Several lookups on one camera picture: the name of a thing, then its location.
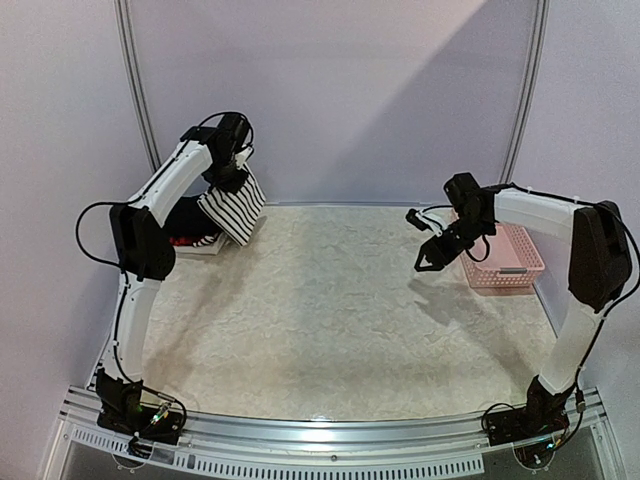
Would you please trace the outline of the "black white striped garment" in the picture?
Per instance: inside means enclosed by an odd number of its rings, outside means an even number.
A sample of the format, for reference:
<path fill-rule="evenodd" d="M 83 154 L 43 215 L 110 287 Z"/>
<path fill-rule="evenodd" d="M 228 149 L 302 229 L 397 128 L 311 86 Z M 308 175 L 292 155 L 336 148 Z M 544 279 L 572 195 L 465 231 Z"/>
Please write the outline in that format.
<path fill-rule="evenodd" d="M 236 244 L 245 246 L 251 240 L 266 197 L 250 168 L 244 184 L 236 193 L 213 188 L 201 194 L 197 204 L 203 213 Z"/>

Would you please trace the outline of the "black t-shirt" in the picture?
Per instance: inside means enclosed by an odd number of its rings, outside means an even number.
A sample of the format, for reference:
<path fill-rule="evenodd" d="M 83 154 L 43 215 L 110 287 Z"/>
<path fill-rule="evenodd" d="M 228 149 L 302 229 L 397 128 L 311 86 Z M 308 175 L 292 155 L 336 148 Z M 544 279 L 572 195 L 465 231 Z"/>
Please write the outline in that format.
<path fill-rule="evenodd" d="M 171 238 L 202 239 L 222 232 L 201 209 L 197 196 L 181 197 L 164 223 L 164 231 Z"/>

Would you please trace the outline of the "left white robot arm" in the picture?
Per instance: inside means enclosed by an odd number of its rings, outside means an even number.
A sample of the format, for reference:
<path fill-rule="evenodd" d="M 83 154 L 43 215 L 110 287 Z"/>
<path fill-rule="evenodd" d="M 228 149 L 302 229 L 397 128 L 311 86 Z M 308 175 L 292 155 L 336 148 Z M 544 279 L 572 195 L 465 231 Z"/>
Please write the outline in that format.
<path fill-rule="evenodd" d="M 110 205 L 109 220 L 120 270 L 119 299 L 110 346 L 97 377 L 122 383 L 142 379 L 149 318 L 176 252 L 164 230 L 178 200 L 199 176 L 213 181 L 250 155 L 253 128 L 235 111 L 212 114 L 183 134 L 174 152 L 127 201 Z"/>

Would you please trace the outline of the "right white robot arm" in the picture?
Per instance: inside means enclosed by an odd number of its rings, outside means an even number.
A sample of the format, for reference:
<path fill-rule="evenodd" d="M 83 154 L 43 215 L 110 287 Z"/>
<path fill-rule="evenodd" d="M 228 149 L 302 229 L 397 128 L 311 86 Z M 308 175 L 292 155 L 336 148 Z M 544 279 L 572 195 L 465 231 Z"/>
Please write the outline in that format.
<path fill-rule="evenodd" d="M 627 284 L 639 262 L 639 248 L 619 206 L 515 183 L 480 186 L 469 172 L 450 178 L 444 191 L 453 221 L 436 219 L 433 206 L 405 215 L 409 224 L 432 233 L 419 248 L 418 272 L 443 270 L 477 241 L 495 235 L 500 224 L 521 226 L 566 245 L 566 315 L 536 382 L 554 396 L 574 389 L 606 318 L 637 290 Z"/>

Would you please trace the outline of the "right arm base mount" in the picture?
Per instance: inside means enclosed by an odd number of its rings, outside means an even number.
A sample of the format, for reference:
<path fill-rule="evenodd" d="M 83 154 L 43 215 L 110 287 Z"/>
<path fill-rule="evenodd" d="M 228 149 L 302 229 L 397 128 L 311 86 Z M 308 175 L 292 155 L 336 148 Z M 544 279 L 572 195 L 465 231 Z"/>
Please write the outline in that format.
<path fill-rule="evenodd" d="M 566 403 L 575 395 L 576 411 L 579 414 L 574 427 L 570 426 Z M 490 406 L 481 416 L 481 428 L 488 436 L 491 446 L 514 443 L 561 432 L 557 440 L 552 440 L 548 450 L 556 450 L 569 441 L 580 428 L 586 402 L 584 392 L 576 383 L 558 394 L 549 393 L 535 377 L 526 393 L 524 407 L 514 407 L 507 403 Z"/>

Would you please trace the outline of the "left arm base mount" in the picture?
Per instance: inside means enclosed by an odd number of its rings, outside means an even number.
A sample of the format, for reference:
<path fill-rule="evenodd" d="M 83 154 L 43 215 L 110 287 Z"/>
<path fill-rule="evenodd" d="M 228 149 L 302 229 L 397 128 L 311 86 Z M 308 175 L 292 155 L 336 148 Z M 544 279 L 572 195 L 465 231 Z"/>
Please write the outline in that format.
<path fill-rule="evenodd" d="M 104 368 L 96 373 L 101 401 L 97 425 L 116 433 L 177 445 L 188 418 L 178 399 L 147 387 L 142 380 L 114 379 Z"/>

